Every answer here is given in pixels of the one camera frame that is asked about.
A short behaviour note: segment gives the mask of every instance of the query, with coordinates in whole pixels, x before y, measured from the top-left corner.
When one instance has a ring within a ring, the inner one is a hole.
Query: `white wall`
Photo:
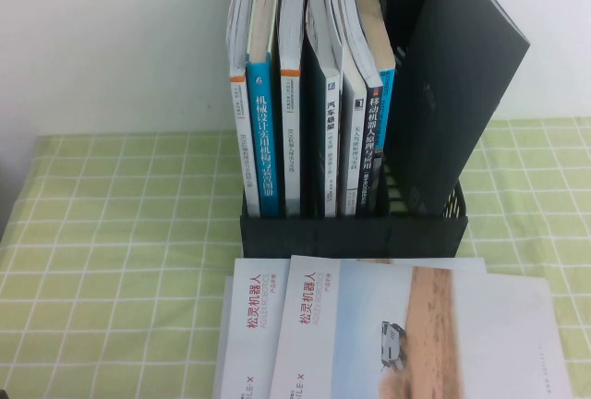
[[[498,0],[531,46],[495,117],[591,115],[591,0]]]
[[[0,0],[0,232],[37,135],[230,128],[229,0]]]
[[[37,135],[234,124],[229,0],[0,0],[0,227]],[[532,46],[499,117],[591,115],[591,0],[499,0]]]

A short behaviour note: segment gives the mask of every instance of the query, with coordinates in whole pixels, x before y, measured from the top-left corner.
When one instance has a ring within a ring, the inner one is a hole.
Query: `desert image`
[[[415,267],[406,315],[403,369],[384,369],[380,399],[461,399],[462,373],[452,272]]]

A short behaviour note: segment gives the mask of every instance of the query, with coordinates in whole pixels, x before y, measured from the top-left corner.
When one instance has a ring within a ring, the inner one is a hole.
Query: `blue book spine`
[[[277,166],[271,97],[271,56],[267,62],[247,62],[248,98],[252,119],[252,137],[257,158],[260,215],[279,216]]]
[[[394,70],[386,69],[380,72],[384,88],[380,103],[380,123],[378,124],[378,139],[376,142],[376,153],[384,151],[386,143],[386,130],[388,129],[388,115],[390,114],[390,102],[392,100],[392,88],[394,88]]]

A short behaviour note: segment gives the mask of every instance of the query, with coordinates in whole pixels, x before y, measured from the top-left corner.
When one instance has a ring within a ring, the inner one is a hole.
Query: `grid pattern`
[[[209,399],[237,151],[234,131],[40,138],[0,251],[0,387]]]
[[[591,118],[491,121],[460,180],[458,256],[548,279],[573,394],[591,397]]]
[[[0,251],[0,386],[209,399],[241,254],[237,151],[235,132],[39,139]],[[493,121],[461,180],[458,255],[549,280],[591,398],[591,119]]]

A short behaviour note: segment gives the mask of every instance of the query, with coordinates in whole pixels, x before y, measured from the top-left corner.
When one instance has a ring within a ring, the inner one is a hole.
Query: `black book spine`
[[[357,192],[357,216],[369,216],[371,183],[373,181],[373,159],[376,153],[376,137],[380,120],[380,102],[383,87],[368,88],[366,121],[363,129],[361,167],[359,169],[359,191]]]

